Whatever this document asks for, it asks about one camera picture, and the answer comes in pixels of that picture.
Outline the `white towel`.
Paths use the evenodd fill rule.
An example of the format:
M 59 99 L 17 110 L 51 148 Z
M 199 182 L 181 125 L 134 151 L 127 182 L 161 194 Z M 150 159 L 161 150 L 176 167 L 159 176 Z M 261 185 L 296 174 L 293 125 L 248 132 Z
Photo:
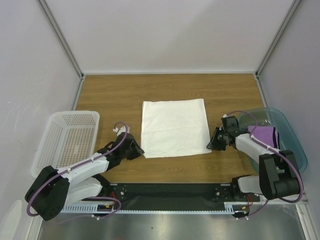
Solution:
M 145 158 L 208 154 L 209 142 L 204 99 L 143 102 L 140 143 Z

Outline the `purple towel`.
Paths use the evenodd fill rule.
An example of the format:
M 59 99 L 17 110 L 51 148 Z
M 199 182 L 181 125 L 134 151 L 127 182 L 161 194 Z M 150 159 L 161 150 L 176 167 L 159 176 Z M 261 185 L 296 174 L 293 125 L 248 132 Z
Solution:
M 273 148 L 280 147 L 280 136 L 273 126 L 257 126 L 253 131 L 253 136 Z

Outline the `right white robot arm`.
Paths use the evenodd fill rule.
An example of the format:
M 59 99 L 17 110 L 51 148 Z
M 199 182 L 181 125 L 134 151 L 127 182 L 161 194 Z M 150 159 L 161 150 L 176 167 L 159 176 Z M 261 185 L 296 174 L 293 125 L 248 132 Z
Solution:
M 241 130 L 235 116 L 225 114 L 221 118 L 221 126 L 216 127 L 207 149 L 225 151 L 227 146 L 231 146 L 258 163 L 257 176 L 233 179 L 235 185 L 230 188 L 230 195 L 234 200 L 242 201 L 248 193 L 287 203 L 297 203 L 302 199 L 304 185 L 295 154 L 291 150 L 280 150 L 278 140 L 274 127 L 255 124 Z

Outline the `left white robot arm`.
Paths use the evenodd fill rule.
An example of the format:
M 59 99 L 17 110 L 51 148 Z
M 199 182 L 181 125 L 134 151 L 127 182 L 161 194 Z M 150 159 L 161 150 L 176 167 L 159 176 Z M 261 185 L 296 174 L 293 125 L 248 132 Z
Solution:
M 44 167 L 25 194 L 27 214 L 49 221 L 68 203 L 95 197 L 107 199 L 110 187 L 95 176 L 117 167 L 124 159 L 131 161 L 144 153 L 133 135 L 123 132 L 115 141 L 78 163 L 62 168 Z

